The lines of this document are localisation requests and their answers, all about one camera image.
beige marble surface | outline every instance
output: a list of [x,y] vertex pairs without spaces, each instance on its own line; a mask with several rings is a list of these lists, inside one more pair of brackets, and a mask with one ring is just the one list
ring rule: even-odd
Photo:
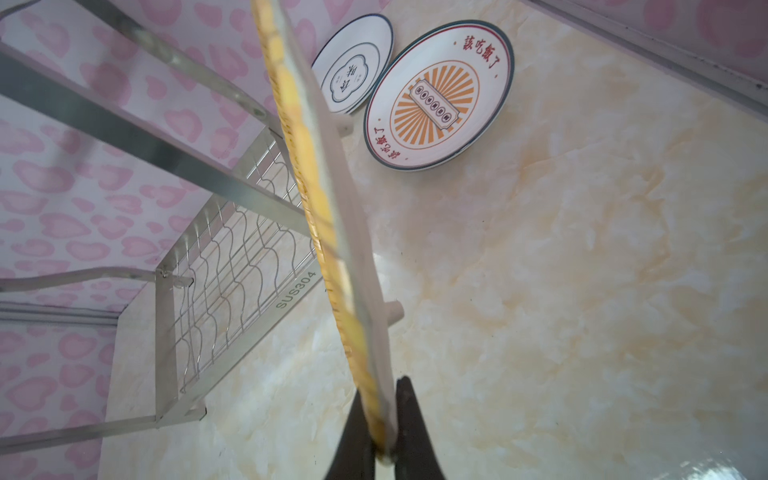
[[[422,173],[369,156],[361,111],[345,139],[446,475],[768,477],[768,125],[521,3],[451,3],[394,0],[396,50],[499,25],[498,120]],[[153,412],[153,304],[120,319],[110,418]],[[315,288],[203,421],[105,440],[100,478],[322,478],[352,397]]]

small plate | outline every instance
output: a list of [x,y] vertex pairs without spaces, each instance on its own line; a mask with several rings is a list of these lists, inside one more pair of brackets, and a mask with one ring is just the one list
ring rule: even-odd
[[512,45],[495,25],[465,20],[425,33],[376,85],[366,109],[368,150],[397,170],[452,159],[496,118],[514,71]]
[[392,24],[378,14],[344,25],[312,63],[331,113],[355,110],[373,90],[392,57]]

stainless steel dish rack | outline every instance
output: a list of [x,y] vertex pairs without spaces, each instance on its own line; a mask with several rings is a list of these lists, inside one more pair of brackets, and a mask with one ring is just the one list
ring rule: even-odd
[[[267,128],[237,166],[225,170],[0,43],[0,94],[213,192],[155,271],[105,266],[0,280],[0,292],[101,277],[153,281],[156,291],[155,414],[3,437],[0,455],[202,419],[205,395],[322,277],[279,121],[106,0],[75,1],[160,60],[237,102]],[[0,310],[27,314],[23,306]]]

large plate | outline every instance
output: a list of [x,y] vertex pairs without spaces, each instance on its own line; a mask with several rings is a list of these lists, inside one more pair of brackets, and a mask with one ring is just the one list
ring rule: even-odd
[[366,109],[368,149],[397,170],[452,159],[496,118],[514,71],[512,45],[495,25],[465,20],[427,32],[376,85]]
[[378,14],[344,25],[312,63],[331,113],[349,113],[371,94],[392,57],[392,24]]

wall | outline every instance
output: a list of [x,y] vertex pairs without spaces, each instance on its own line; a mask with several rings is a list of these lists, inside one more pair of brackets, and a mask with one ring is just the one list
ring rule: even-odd
[[765,0],[570,0],[768,84]]
[[[308,59],[386,0],[283,2]],[[117,0],[142,25],[274,109],[248,0]],[[75,2],[41,2],[0,22],[3,43],[232,167],[263,125],[178,74]],[[210,194],[0,98],[0,278],[90,268],[153,270]],[[142,283],[94,280],[0,301],[122,311]]]
[[[393,371],[446,478],[768,478],[768,124],[521,2],[383,14],[396,51],[464,18],[515,49],[506,105],[456,159],[387,169],[362,112],[343,141],[385,299],[406,312]],[[140,295],[118,327],[114,418],[151,406]],[[105,439],[101,480],[320,479],[353,396],[318,286],[202,421]]]
[[[0,323],[0,436],[104,421],[116,329]],[[101,440],[0,457],[0,478],[96,478]]]

